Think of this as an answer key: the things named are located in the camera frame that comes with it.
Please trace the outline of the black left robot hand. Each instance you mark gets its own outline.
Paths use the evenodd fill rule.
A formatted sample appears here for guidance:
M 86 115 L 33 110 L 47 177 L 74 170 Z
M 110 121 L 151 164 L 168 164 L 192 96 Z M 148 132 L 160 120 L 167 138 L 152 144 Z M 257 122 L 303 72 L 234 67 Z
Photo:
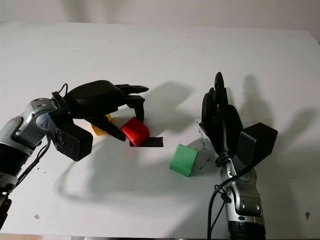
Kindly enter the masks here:
M 111 123 L 107 115 L 126 105 L 134 109 L 138 120 L 144 122 L 145 99 L 139 94 L 148 90 L 148 87 L 142 85 L 113 84 L 108 80 L 97 80 L 72 89 L 64 96 L 64 100 L 74 119 L 84 119 L 114 138 L 125 141 L 126 135 Z

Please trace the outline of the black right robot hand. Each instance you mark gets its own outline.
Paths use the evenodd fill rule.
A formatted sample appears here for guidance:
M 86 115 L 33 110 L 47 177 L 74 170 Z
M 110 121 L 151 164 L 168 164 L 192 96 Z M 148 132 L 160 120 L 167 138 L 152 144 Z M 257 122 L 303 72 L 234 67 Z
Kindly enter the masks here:
M 244 128 L 237 109 L 229 104 L 221 72 L 216 74 L 214 86 L 203 97 L 199 126 L 218 156 L 235 155 Z

